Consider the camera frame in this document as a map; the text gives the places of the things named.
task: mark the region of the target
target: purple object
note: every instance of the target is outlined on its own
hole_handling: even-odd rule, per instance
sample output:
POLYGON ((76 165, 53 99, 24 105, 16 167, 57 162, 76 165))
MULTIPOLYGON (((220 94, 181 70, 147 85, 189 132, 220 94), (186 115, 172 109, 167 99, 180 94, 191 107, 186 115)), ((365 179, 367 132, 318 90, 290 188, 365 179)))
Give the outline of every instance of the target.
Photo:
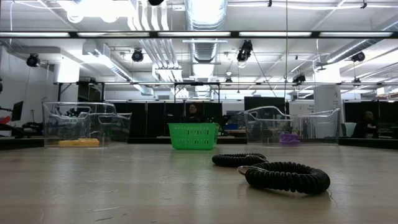
POLYGON ((299 136, 296 134, 280 134, 279 139, 279 143, 286 146, 294 146, 301 143, 299 136))

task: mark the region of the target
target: black coiled keychain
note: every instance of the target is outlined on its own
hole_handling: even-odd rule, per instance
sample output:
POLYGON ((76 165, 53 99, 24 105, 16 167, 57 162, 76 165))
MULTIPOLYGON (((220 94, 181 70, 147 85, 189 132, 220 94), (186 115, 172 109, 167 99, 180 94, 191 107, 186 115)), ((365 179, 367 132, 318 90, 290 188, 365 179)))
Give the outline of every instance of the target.
POLYGON ((223 167, 251 166, 262 162, 268 162, 266 157, 259 153, 221 154, 213 156, 211 160, 214 164, 223 167))
POLYGON ((264 161, 266 161, 265 156, 261 154, 213 156, 213 162, 218 166, 238 167, 238 172, 244 175, 247 182, 255 188, 320 194, 330 186, 328 174, 320 169, 294 162, 268 163, 264 161))

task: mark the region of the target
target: ventilation duct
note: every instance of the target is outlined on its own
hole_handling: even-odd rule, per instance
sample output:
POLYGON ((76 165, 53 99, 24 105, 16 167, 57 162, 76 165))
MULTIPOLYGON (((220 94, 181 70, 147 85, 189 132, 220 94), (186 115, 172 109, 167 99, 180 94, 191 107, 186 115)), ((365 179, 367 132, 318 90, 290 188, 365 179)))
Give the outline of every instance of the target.
MULTIPOLYGON (((117 61, 111 60, 111 51, 106 44, 97 44, 94 40, 87 40, 83 44, 83 55, 90 55, 95 62, 107 66, 115 75, 121 77, 127 82, 136 82, 126 69, 117 61)), ((154 90, 145 86, 133 85, 144 96, 152 96, 154 90)))
MULTIPOLYGON (((380 26, 377 26, 374 30, 381 30, 381 31, 398 31, 398 17, 394 16, 392 19, 388 20, 387 22, 383 23, 380 26)), ((331 53, 326 57, 326 62, 321 62, 318 65, 328 65, 331 63, 340 62, 346 58, 349 58, 355 54, 360 53, 364 49, 371 47, 378 42, 382 41, 383 39, 367 39, 367 40, 355 40, 348 45, 340 48, 339 50, 331 53)))
MULTIPOLYGON (((221 30, 225 22, 227 4, 228 0, 185 0, 188 30, 221 30)), ((192 43, 190 45, 193 62, 207 63, 192 65, 195 76, 202 78, 212 76, 214 65, 209 63, 216 58, 217 48, 217 43, 192 43)))

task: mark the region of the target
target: transparent storage container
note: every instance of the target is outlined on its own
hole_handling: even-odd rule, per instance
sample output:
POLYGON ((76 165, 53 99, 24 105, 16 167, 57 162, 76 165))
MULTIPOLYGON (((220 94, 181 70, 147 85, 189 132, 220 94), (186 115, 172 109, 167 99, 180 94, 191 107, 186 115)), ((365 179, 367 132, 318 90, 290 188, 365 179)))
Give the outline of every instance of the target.
POLYGON ((110 103, 44 102, 45 147, 105 147, 126 142, 131 113, 110 103))
POLYGON ((309 114, 283 114, 275 106, 263 106, 244 111, 243 114, 249 144, 338 144, 339 108, 309 114))

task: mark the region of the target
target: green basket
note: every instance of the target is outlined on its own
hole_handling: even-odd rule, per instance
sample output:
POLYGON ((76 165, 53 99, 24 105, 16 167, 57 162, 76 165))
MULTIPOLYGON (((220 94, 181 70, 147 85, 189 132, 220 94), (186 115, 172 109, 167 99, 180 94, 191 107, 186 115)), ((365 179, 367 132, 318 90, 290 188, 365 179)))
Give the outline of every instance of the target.
POLYGON ((169 124, 174 149, 212 150, 217 144, 218 124, 169 124))

